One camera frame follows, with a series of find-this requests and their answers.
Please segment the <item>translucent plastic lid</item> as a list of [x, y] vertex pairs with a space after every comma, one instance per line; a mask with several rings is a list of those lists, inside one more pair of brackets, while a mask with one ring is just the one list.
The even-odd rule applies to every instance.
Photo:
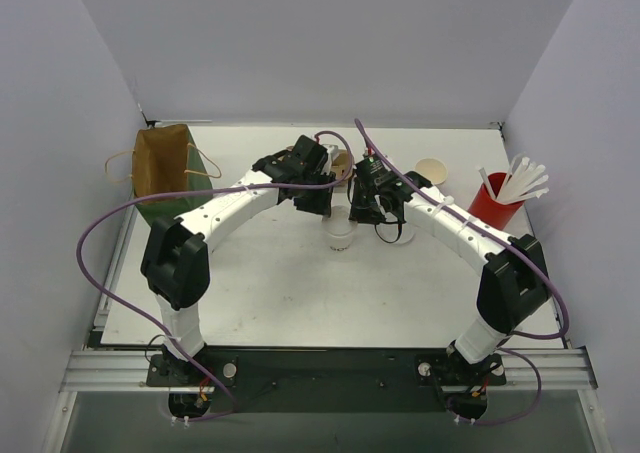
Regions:
[[380, 237], [392, 245], [409, 244], [415, 237], [415, 229], [407, 223], [392, 221], [378, 227]]
[[351, 237], [357, 224], [350, 219], [350, 209], [344, 205], [331, 207], [328, 216], [322, 219], [324, 232], [334, 238]]

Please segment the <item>white paper cup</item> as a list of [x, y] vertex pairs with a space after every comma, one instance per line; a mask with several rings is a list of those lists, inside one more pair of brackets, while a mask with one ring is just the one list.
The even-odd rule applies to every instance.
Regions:
[[446, 165], [436, 158], [420, 159], [415, 165], [415, 171], [436, 186], [443, 184], [448, 178]]
[[350, 230], [346, 233], [327, 233], [327, 244], [329, 248], [336, 252], [347, 250], [354, 240], [354, 231]]

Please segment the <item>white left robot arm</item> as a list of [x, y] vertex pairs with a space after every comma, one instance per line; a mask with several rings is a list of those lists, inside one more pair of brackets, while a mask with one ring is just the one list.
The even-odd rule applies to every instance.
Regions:
[[338, 155], [337, 146], [302, 135], [292, 149], [257, 160], [230, 193], [153, 222], [141, 273], [156, 294], [169, 371], [179, 382], [196, 383], [205, 371], [198, 302], [210, 285], [210, 253], [254, 216], [287, 200], [299, 211], [328, 216]]

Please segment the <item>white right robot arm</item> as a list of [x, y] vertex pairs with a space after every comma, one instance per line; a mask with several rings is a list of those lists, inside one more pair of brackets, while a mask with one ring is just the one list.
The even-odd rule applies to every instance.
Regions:
[[545, 272], [540, 244], [530, 235], [515, 238], [471, 216], [420, 174], [400, 178], [381, 159], [369, 155], [356, 163], [350, 219], [361, 224], [406, 224], [429, 233], [480, 276], [476, 318], [449, 347], [451, 362], [462, 370], [486, 363], [550, 297], [531, 269]]

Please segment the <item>brown cardboard cup carrier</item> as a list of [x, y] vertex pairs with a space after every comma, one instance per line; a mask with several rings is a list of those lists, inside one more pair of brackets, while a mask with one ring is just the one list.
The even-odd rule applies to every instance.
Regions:
[[342, 178], [342, 181], [338, 183], [337, 188], [345, 188], [352, 174], [346, 174], [349, 166], [349, 162], [353, 159], [353, 156], [344, 148], [339, 148], [334, 144], [325, 144], [328, 148], [329, 156], [331, 159], [330, 170], [335, 174], [337, 179]]

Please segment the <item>translucent plastic lid on table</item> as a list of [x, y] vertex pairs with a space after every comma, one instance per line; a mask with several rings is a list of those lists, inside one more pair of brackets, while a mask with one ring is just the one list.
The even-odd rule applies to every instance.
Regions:
[[415, 237], [415, 229], [407, 223], [392, 221], [378, 227], [380, 237], [392, 245], [409, 244]]

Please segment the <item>red cup with straws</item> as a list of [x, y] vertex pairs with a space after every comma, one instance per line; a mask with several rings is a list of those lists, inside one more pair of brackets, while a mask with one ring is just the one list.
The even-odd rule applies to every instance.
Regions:
[[489, 174], [479, 167], [478, 173], [482, 182], [468, 212], [498, 230], [503, 230], [527, 201], [549, 192], [546, 166], [523, 154], [511, 160], [506, 172]]

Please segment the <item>green paper bag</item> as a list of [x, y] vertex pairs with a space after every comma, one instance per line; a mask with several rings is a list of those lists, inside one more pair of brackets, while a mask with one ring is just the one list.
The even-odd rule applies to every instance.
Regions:
[[222, 177], [220, 167], [197, 146], [189, 127], [173, 124], [140, 130], [134, 147], [107, 158], [104, 170], [121, 156], [131, 158], [131, 172], [124, 182], [132, 186], [136, 198], [145, 200], [136, 209], [151, 225], [164, 217], [175, 218], [209, 201], [208, 195], [183, 195], [213, 188]]

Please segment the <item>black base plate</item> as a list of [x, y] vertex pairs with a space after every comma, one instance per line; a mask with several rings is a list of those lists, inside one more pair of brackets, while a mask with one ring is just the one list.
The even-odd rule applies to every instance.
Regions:
[[506, 383], [492, 354], [466, 366], [443, 348], [219, 348], [199, 368], [152, 356], [147, 386], [169, 390], [169, 410], [202, 417], [236, 404], [242, 413], [427, 413], [447, 406], [482, 416], [488, 386]]

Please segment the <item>aluminium rail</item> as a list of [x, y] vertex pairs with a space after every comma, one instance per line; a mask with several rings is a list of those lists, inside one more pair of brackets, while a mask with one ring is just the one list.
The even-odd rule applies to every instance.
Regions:
[[[595, 390], [598, 388], [588, 352], [584, 349], [518, 349], [503, 352], [506, 387], [534, 390], [535, 372], [545, 391]], [[142, 392], [149, 363], [141, 351], [74, 351], [69, 359], [62, 392]]]

